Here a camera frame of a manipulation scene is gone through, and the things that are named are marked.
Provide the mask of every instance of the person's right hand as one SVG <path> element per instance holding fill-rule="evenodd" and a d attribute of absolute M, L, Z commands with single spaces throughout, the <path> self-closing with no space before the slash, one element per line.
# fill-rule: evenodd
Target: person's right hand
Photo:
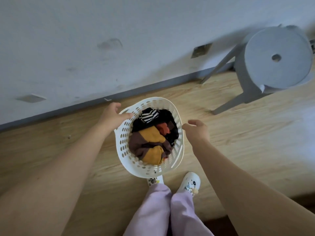
<path fill-rule="evenodd" d="M 200 120 L 188 120 L 188 123 L 185 123 L 182 128 L 185 130 L 186 137 L 192 146 L 200 141 L 210 142 L 207 125 Z"/>

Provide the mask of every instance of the stool hole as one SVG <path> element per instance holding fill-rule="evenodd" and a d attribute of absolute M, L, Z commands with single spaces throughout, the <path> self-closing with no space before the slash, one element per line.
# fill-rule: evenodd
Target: stool hole
<path fill-rule="evenodd" d="M 279 62 L 279 61 L 281 60 L 281 55 L 275 54 L 275 55 L 271 56 L 271 59 L 272 59 L 274 62 Z"/>

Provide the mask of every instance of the person's right arm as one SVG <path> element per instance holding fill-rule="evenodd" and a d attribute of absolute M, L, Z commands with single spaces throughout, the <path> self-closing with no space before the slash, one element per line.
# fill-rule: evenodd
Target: person's right arm
<path fill-rule="evenodd" d="M 237 167 L 210 143 L 199 120 L 184 124 L 187 139 L 238 235 L 314 235 L 315 214 Z"/>

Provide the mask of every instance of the person's left arm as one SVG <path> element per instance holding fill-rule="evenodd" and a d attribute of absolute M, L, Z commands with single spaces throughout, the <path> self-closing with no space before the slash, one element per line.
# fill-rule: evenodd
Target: person's left arm
<path fill-rule="evenodd" d="M 0 197 L 0 235 L 61 235 L 105 138 L 133 115 L 111 103 L 65 152 Z"/>

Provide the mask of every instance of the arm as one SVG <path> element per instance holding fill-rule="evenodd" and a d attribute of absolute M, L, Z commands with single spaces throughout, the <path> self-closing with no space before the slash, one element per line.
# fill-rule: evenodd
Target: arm
<path fill-rule="evenodd" d="M 0 235 L 61 235 L 105 138 L 132 114 L 111 103 L 99 122 L 56 159 L 0 198 Z"/>
<path fill-rule="evenodd" d="M 315 215 L 234 165 L 210 144 L 207 126 L 184 124 L 187 139 L 237 233 L 313 235 Z"/>

